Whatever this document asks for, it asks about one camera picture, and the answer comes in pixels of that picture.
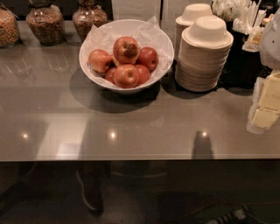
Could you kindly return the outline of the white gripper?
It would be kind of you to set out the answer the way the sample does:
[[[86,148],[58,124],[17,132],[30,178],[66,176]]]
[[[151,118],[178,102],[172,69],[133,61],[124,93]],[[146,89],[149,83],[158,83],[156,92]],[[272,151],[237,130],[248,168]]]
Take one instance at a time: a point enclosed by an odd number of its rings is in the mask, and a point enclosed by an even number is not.
[[[252,94],[252,106],[248,111],[246,129],[253,134],[263,134],[279,118],[280,70],[273,70],[266,78],[258,77]]]

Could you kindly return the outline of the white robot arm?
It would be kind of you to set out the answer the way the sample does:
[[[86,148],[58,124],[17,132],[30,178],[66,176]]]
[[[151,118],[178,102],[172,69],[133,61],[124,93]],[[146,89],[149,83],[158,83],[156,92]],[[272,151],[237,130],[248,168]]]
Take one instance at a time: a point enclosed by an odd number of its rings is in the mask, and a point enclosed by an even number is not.
[[[280,8],[264,27],[260,58],[272,72],[255,82],[247,123],[247,131],[255,134],[269,130],[280,116]]]

